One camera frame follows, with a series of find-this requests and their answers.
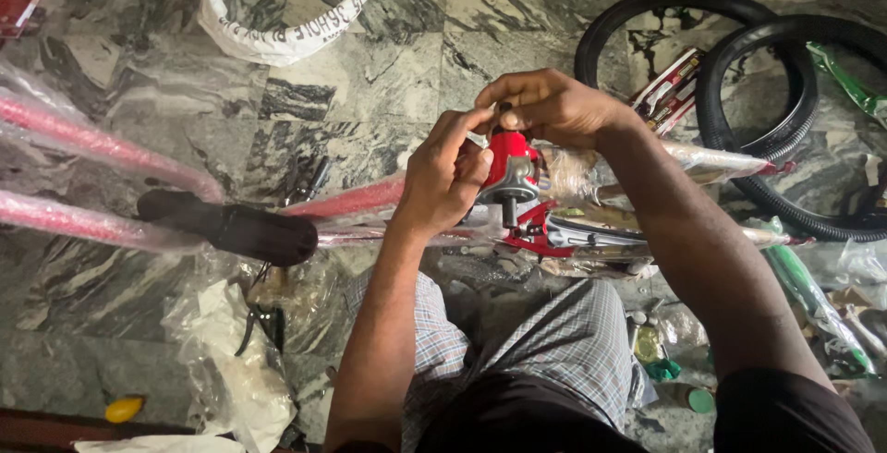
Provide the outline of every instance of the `forearm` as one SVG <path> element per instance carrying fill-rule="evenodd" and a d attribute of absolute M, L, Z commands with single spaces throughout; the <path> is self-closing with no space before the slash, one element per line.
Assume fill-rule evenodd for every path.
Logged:
<path fill-rule="evenodd" d="M 385 233 L 336 378 L 326 451 L 346 441 L 400 448 L 401 412 L 415 365 L 413 310 L 424 247 L 408 230 Z"/>
<path fill-rule="evenodd" d="M 763 256 L 649 129 L 636 117 L 623 119 L 601 133 L 599 151 L 632 201 L 662 274 L 705 326 L 718 376 L 770 367 L 830 386 Z"/>

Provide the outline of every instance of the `white rim tape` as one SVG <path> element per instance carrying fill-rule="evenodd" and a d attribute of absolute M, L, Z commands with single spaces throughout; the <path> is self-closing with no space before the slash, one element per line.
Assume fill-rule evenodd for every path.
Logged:
<path fill-rule="evenodd" d="M 222 51 L 250 62 L 286 66 L 332 42 L 354 22 L 366 0 L 343 0 L 314 20 L 284 30 L 250 29 L 226 16 L 224 0 L 201 0 L 198 21 Z"/>

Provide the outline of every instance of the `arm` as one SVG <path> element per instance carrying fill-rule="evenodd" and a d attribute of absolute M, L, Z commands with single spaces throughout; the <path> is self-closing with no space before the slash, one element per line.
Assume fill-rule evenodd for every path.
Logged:
<path fill-rule="evenodd" d="M 401 412 L 415 366 L 419 260 L 431 236 L 465 216 L 490 172 L 492 152 L 466 135 L 491 116 L 487 110 L 446 112 L 410 157 L 404 195 L 341 359 L 325 451 L 352 441 L 400 450 Z"/>
<path fill-rule="evenodd" d="M 519 105 L 502 117 L 506 128 L 596 148 L 605 157 L 662 275 L 703 323 L 718 379 L 743 368 L 777 368 L 834 390 L 763 256 L 631 108 L 557 71 L 506 74 L 475 106 L 493 102 Z"/>

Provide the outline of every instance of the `hand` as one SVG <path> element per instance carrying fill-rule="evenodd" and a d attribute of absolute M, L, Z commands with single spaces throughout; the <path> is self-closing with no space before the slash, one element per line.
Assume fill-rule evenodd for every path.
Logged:
<path fill-rule="evenodd" d="M 488 109 L 443 113 L 410 156 L 404 195 L 391 217 L 390 230 L 427 240 L 465 217 L 493 162 L 492 151 L 481 150 L 466 136 L 492 116 Z"/>
<path fill-rule="evenodd" d="M 483 88 L 474 107 L 509 102 L 499 123 L 529 130 L 534 138 L 565 147 L 594 148 L 597 134 L 624 123 L 641 123 L 631 107 L 554 69 L 504 74 Z M 485 134 L 490 125 L 476 132 Z"/>

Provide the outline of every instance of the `black tire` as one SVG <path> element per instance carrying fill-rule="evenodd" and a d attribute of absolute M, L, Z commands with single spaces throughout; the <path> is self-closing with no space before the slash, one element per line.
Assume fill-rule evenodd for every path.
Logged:
<path fill-rule="evenodd" d="M 753 0 L 621 0 L 595 18 L 579 41 L 574 63 L 576 79 L 597 87 L 598 57 L 610 35 L 632 17 L 670 6 L 703 9 L 746 25 L 762 24 L 777 17 L 766 6 Z M 782 121 L 760 139 L 736 147 L 767 160 L 785 155 L 804 138 L 813 123 L 818 101 L 815 68 L 804 45 L 783 43 L 776 48 L 776 53 L 789 78 L 789 101 Z"/>
<path fill-rule="evenodd" d="M 720 85 L 727 67 L 748 51 L 784 41 L 838 43 L 868 59 L 887 73 L 887 36 L 842 18 L 813 15 L 779 17 L 750 29 L 739 29 L 717 43 L 706 55 L 696 87 L 696 114 L 706 147 L 739 151 L 738 143 L 726 124 L 720 101 Z M 796 132 L 800 141 L 806 134 Z M 767 185 L 760 176 L 738 178 L 733 184 L 759 207 L 779 215 L 783 221 L 820 240 L 871 242 L 887 238 L 887 230 L 866 230 L 861 216 L 832 217 L 805 211 Z"/>

